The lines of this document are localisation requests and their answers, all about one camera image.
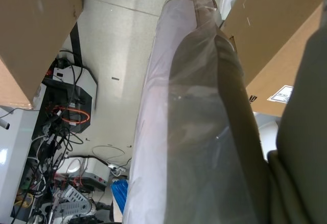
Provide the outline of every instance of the cable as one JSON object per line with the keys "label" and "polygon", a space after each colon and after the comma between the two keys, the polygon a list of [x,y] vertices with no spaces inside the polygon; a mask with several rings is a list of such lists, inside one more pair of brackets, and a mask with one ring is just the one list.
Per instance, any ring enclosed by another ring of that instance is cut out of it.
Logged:
{"label": "cable", "polygon": [[63,140],[63,144],[65,145],[67,151],[72,152],[73,151],[73,146],[70,143],[69,137],[70,137],[70,135],[68,136],[68,139]]}
{"label": "cable", "polygon": [[76,83],[78,82],[78,80],[80,80],[80,77],[81,77],[81,75],[82,75],[82,72],[83,72],[83,61],[82,61],[82,56],[80,56],[79,54],[76,54],[76,53],[74,53],[74,52],[72,52],[72,51],[69,51],[69,50],[60,50],[60,52],[67,52],[67,53],[70,53],[70,54],[73,54],[73,55],[75,55],[76,57],[78,57],[79,58],[79,60],[81,61],[81,71],[80,71],[80,74],[78,75],[78,77],[77,77],[77,79],[76,79]]}
{"label": "cable", "polygon": [[103,198],[103,196],[104,196],[104,194],[106,193],[106,190],[104,190],[103,191],[103,193],[102,193],[102,195],[101,195],[101,197],[99,198],[99,200],[98,200],[98,203],[97,203],[97,205],[100,203],[100,200]]}
{"label": "cable", "polygon": [[[45,182],[46,182],[45,189],[48,189],[48,187],[50,187],[50,184],[53,182],[53,179],[54,179],[54,178],[53,178],[53,177],[54,177],[54,172],[56,172],[56,169],[55,169],[55,168],[58,169],[58,168],[60,167],[60,165],[57,165],[57,163],[60,164],[61,162],[64,162],[63,159],[65,159],[64,157],[65,157],[65,155],[66,155],[66,151],[67,151],[68,143],[66,144],[66,147],[65,147],[63,153],[61,153],[61,154],[57,157],[56,160],[54,160],[54,155],[55,155],[56,151],[57,151],[58,148],[59,148],[58,145],[61,144],[62,141],[67,140],[67,136],[68,136],[68,140],[69,140],[69,132],[70,132],[70,130],[69,130],[68,128],[62,128],[62,129],[61,129],[60,131],[58,131],[58,133],[57,133],[57,135],[60,134],[60,136],[61,136],[62,138],[61,138],[60,142],[57,142],[57,143],[56,143],[56,147],[55,147],[55,149],[54,149],[54,151],[53,151],[53,154],[52,154],[52,156],[51,156],[51,161],[50,161],[50,164],[49,164],[50,168],[47,170],[47,171],[48,171],[48,178],[45,180]],[[43,194],[43,195],[41,196],[41,199],[39,199],[39,200],[37,201],[37,204],[36,204],[35,208],[33,209],[32,213],[31,213],[31,215],[30,215],[30,217],[29,217],[29,219],[28,219],[28,221],[27,221],[26,223],[28,223],[28,222],[31,220],[31,218],[33,218],[33,217],[35,216],[35,214],[39,212],[39,209],[40,209],[40,207],[41,207],[42,200],[43,200],[43,198],[44,198],[45,196],[47,196],[47,195],[46,195],[46,194]]]}
{"label": "cable", "polygon": [[43,215],[43,224],[47,224],[48,223],[48,219],[46,217],[46,215],[42,214]]}
{"label": "cable", "polygon": [[82,131],[87,127],[87,126],[88,126],[88,124],[85,123],[83,127],[81,126],[80,131],[76,132],[75,135],[76,135],[77,133],[81,133],[81,132],[82,132]]}
{"label": "cable", "polygon": [[15,215],[16,215],[16,213],[15,213],[15,208],[14,208],[14,207],[12,207],[11,215],[12,215],[12,216],[15,216]]}
{"label": "cable", "polygon": [[40,111],[40,110],[32,110],[32,109],[14,108],[14,109],[12,109],[10,112],[8,112],[7,114],[1,116],[0,119],[1,119],[1,118],[4,118],[4,117],[6,117],[6,116],[8,116],[8,115],[11,114],[14,110]]}
{"label": "cable", "polygon": [[24,201],[25,201],[25,199],[26,199],[26,197],[27,197],[27,194],[28,194],[29,189],[30,189],[30,187],[31,187],[31,185],[32,185],[32,182],[33,182],[33,181],[30,182],[30,184],[29,184],[29,186],[28,186],[28,188],[27,188],[27,191],[26,191],[26,193],[25,193],[23,199],[21,200],[21,204],[20,204],[20,206],[19,206],[19,208],[18,208],[18,210],[17,210],[17,212],[16,212],[16,215],[15,215],[15,217],[14,217],[14,218],[12,219],[12,221],[11,221],[11,224],[14,224],[14,222],[15,222],[15,220],[16,220],[16,218],[17,218],[17,216],[18,216],[18,214],[19,214],[19,212],[20,212],[20,210],[21,210],[21,208],[22,208],[22,205],[23,205],[23,203],[24,203]]}
{"label": "cable", "polygon": [[[94,149],[99,148],[99,147],[108,147],[108,148],[113,148],[113,149],[116,149],[116,150],[118,150],[118,151],[121,151],[122,154],[117,155],[117,156],[111,156],[111,157],[109,157],[109,158],[107,158],[107,159],[104,159],[104,158],[102,158],[101,156],[98,156],[98,155],[94,152]],[[95,146],[95,147],[92,148],[92,153],[93,153],[93,155],[94,155],[95,157],[97,157],[97,158],[99,158],[99,159],[101,159],[101,160],[103,160],[103,161],[105,161],[105,162],[107,162],[107,163],[108,163],[108,161],[109,161],[110,159],[118,158],[118,157],[120,157],[120,156],[122,156],[122,155],[125,155],[125,152],[124,152],[123,150],[121,150],[120,148],[118,148],[118,147],[114,147],[114,146],[109,146],[109,145]]]}
{"label": "cable", "polygon": [[61,112],[61,114],[59,116],[57,116],[55,119],[53,120],[50,120],[51,123],[55,122],[58,118],[61,118],[63,116],[63,114],[67,111],[67,109],[70,107],[72,101],[73,101],[73,98],[74,98],[74,94],[75,94],[75,88],[76,88],[76,76],[75,76],[75,71],[74,71],[74,68],[73,68],[73,65],[72,63],[69,62],[69,60],[67,61],[67,63],[71,66],[71,69],[72,69],[72,73],[73,73],[73,91],[72,91],[72,94],[71,94],[71,98],[68,102],[68,105],[66,106],[65,110],[63,112]]}
{"label": "cable", "polygon": [[62,80],[62,78],[57,77],[56,75],[53,75],[53,76],[54,76],[55,78],[59,79],[61,82],[65,83],[65,82]]}
{"label": "cable", "polygon": [[[41,173],[41,175],[42,175],[42,179],[43,179],[43,181],[44,181],[44,186],[43,186],[43,189],[41,190],[41,191],[39,191],[39,192],[43,192],[44,190],[45,190],[45,188],[46,188],[46,181],[45,181],[45,177],[44,177],[44,174],[43,174],[43,172],[42,172],[42,169],[41,169],[41,165],[40,165],[40,160],[38,159],[38,158],[34,158],[34,157],[32,157],[32,156],[28,156],[27,157],[28,159],[33,159],[33,160],[35,160],[37,163],[38,163],[38,169],[39,169],[39,171],[40,171],[40,173]],[[35,197],[41,197],[43,195],[43,193],[42,194],[38,194],[38,195],[36,195]]]}
{"label": "cable", "polygon": [[[34,141],[36,141],[36,140],[38,140],[38,139],[41,139],[41,138],[44,138],[44,137],[47,137],[47,136],[39,136],[39,137],[37,137],[37,138],[35,138],[34,140],[32,140],[32,143],[34,142]],[[40,142],[40,145],[38,146],[38,148],[37,148],[37,150],[36,150],[36,158],[39,160],[39,157],[38,157],[38,155],[39,155],[39,151],[40,151],[40,148],[41,148],[41,146],[43,145],[43,143],[44,143],[44,139]]]}
{"label": "cable", "polygon": [[68,170],[69,170],[69,167],[72,165],[72,163],[74,162],[74,161],[78,161],[79,163],[80,163],[80,171],[81,171],[81,167],[82,167],[82,163],[81,163],[81,161],[79,160],[79,159],[73,159],[69,164],[68,164],[68,167],[67,167],[67,169],[66,169],[66,173],[65,174],[68,174]]}
{"label": "cable", "polygon": [[119,166],[118,168],[115,168],[115,170],[118,170],[119,168],[125,167],[126,165],[128,165],[128,163],[132,160],[132,158],[130,158],[129,160],[127,160],[127,163],[124,165]]}
{"label": "cable", "polygon": [[77,135],[76,135],[76,133],[72,133],[71,132],[71,135],[72,136],[75,136],[81,143],[78,143],[78,142],[75,142],[75,141],[70,141],[70,142],[72,142],[72,143],[74,143],[74,144],[77,144],[77,145],[82,145],[82,144],[84,144],[84,141],[81,139],[81,138],[79,138]]}
{"label": "cable", "polygon": [[[33,195],[32,195],[31,193],[28,193],[27,196],[31,199],[31,201],[30,201],[29,204],[27,203],[27,201],[24,201],[24,203],[23,203],[23,205],[22,205],[22,207],[23,207],[24,209],[29,208],[29,207],[32,205],[33,200],[34,200],[34,197],[33,197]],[[19,200],[19,201],[17,201],[17,202],[14,203],[14,206],[16,206],[16,205],[20,205],[21,203],[22,203],[22,200]]]}
{"label": "cable", "polygon": [[86,119],[84,119],[82,121],[73,121],[73,120],[69,120],[69,119],[66,119],[66,118],[62,118],[63,121],[65,121],[65,122],[67,122],[69,124],[75,124],[75,125],[77,125],[77,124],[86,123],[88,120],[90,120],[90,115],[87,112],[83,111],[83,110],[74,109],[74,108],[70,108],[70,107],[65,108],[65,107],[62,107],[62,106],[59,106],[59,105],[56,105],[54,107],[54,109],[56,109],[56,108],[57,109],[60,109],[60,110],[65,109],[65,110],[69,110],[69,111],[74,111],[76,113],[86,115]]}
{"label": "cable", "polygon": [[47,136],[48,136],[48,135],[36,137],[35,139],[32,140],[31,143],[33,143],[34,141],[37,141],[38,139],[41,139],[41,138],[47,137]]}
{"label": "cable", "polygon": [[112,170],[110,171],[110,173],[112,173],[116,177],[119,177],[122,174],[122,172],[120,170],[118,171],[118,174],[114,174],[114,172]]}

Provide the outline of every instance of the clear plastic sheet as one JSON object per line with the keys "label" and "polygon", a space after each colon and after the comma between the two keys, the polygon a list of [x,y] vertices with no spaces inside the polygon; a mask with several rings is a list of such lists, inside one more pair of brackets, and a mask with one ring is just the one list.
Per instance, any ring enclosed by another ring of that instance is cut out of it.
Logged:
{"label": "clear plastic sheet", "polygon": [[258,223],[218,91],[218,59],[235,56],[218,13],[213,0],[167,0],[162,9],[124,224]]}

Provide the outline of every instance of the black cable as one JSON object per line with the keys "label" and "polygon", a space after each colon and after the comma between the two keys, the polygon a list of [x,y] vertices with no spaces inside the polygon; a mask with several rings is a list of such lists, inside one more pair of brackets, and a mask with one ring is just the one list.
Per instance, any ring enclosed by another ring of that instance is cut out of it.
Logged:
{"label": "black cable", "polygon": [[72,72],[73,72],[73,91],[72,91],[72,95],[71,95],[71,99],[69,100],[68,102],[68,105],[66,106],[65,110],[61,112],[61,114],[59,116],[57,116],[55,119],[50,119],[49,122],[53,123],[55,122],[58,118],[61,118],[63,116],[63,114],[67,111],[67,109],[70,107],[72,101],[73,101],[73,98],[74,98],[74,94],[75,94],[75,87],[76,87],[76,76],[75,76],[75,71],[74,71],[74,68],[73,68],[73,65],[72,63],[70,63],[69,61],[67,61],[67,63],[71,66],[72,68]]}
{"label": "black cable", "polygon": [[80,56],[79,54],[76,54],[72,51],[69,51],[69,50],[60,50],[60,52],[67,52],[67,53],[70,53],[70,54],[73,54],[74,56],[78,57],[78,59],[80,60],[80,67],[81,67],[81,71],[80,71],[80,74],[78,75],[77,79],[76,79],[76,83],[78,82],[78,80],[80,80],[80,77],[82,75],[82,72],[83,72],[83,61],[82,61],[82,56]]}
{"label": "black cable", "polygon": [[114,170],[116,171],[116,170],[118,170],[118,169],[120,169],[120,168],[123,168],[124,166],[128,165],[128,163],[129,163],[131,160],[132,160],[132,158],[130,158],[129,160],[127,160],[127,163],[125,163],[124,165],[121,165],[121,166],[115,168]]}
{"label": "black cable", "polygon": [[88,123],[83,123],[83,126],[82,125],[80,125],[80,130],[78,131],[78,132],[75,132],[75,135],[77,134],[77,133],[81,133],[87,126],[88,126],[89,124]]}
{"label": "black cable", "polygon": [[[54,172],[55,172],[55,169],[54,169],[54,168],[55,168],[57,162],[61,162],[61,161],[62,161],[62,159],[63,159],[63,157],[64,157],[64,155],[65,155],[65,153],[66,153],[67,147],[65,148],[64,153],[62,154],[61,158],[60,158],[60,156],[58,156],[58,158],[56,159],[55,163],[53,163],[54,155],[56,154],[56,151],[57,151],[57,150],[58,150],[58,147],[55,148],[55,150],[54,150],[54,152],[53,152],[53,155],[52,155],[52,157],[51,157],[51,167],[50,167],[50,171],[49,171],[49,177],[48,177],[48,180],[47,180],[47,182],[46,182],[46,189],[49,187],[49,185],[50,185],[50,183],[51,183],[51,178],[52,178],[52,176],[53,176],[53,174],[54,174]],[[34,216],[35,213],[38,213],[38,212],[39,212],[39,209],[40,209],[40,207],[41,207],[41,203],[42,203],[41,200],[42,200],[42,199],[39,200],[38,205],[37,205],[36,208],[33,210],[33,212],[31,213],[30,218],[26,221],[26,223],[28,223],[28,222],[31,220],[31,218]]]}
{"label": "black cable", "polygon": [[57,165],[57,163],[59,163],[59,165],[57,166],[57,168],[56,168],[56,170],[58,170],[62,165],[60,165],[60,162],[64,159],[64,157],[65,157],[65,154],[66,154],[66,151],[67,151],[67,147],[68,147],[68,144],[67,145],[65,145],[66,147],[65,147],[65,149],[64,149],[64,151],[63,151],[63,154],[62,155],[59,155],[58,157],[57,157],[57,159],[55,160],[55,163],[54,163],[54,167]]}
{"label": "black cable", "polygon": [[101,197],[99,198],[98,202],[96,203],[96,205],[98,205],[100,203],[100,200],[103,198],[104,194],[106,193],[106,191],[103,191]]}
{"label": "black cable", "polygon": [[4,118],[4,117],[6,117],[6,116],[8,116],[8,115],[11,114],[14,110],[40,111],[40,110],[32,110],[32,109],[14,108],[14,109],[12,109],[10,112],[8,112],[7,114],[1,116],[0,119],[1,119],[1,118]]}
{"label": "black cable", "polygon": [[16,212],[15,212],[15,206],[12,207],[12,210],[11,210],[11,215],[12,216],[16,216]]}
{"label": "black cable", "polygon": [[67,127],[63,127],[63,128],[59,131],[59,133],[60,133],[61,131],[65,130],[65,129],[68,131],[68,133],[67,133],[67,134],[60,134],[60,136],[63,138],[62,143],[63,143],[63,144],[65,145],[65,147],[66,147],[65,150],[67,150],[67,151],[73,151],[73,146],[72,146],[71,143],[70,143],[70,138],[71,138],[71,131],[70,131],[70,129],[67,128]]}
{"label": "black cable", "polygon": [[72,136],[75,136],[81,143],[78,143],[78,142],[75,142],[75,141],[71,141],[72,143],[74,143],[74,144],[78,144],[78,145],[82,145],[82,144],[84,144],[84,141],[81,139],[81,138],[79,138],[77,135],[76,135],[76,133],[72,133],[71,132],[71,135]]}

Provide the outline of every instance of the brown cardboard box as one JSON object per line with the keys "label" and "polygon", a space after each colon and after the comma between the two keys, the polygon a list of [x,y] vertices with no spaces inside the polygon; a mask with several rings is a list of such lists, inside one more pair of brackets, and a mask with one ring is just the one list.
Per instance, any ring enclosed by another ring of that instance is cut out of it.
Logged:
{"label": "brown cardboard box", "polygon": [[33,107],[82,0],[0,0],[0,104]]}
{"label": "brown cardboard box", "polygon": [[235,1],[222,31],[235,41],[253,111],[283,114],[286,103],[268,99],[287,102],[287,95],[274,95],[285,85],[293,86],[321,9],[322,0]]}

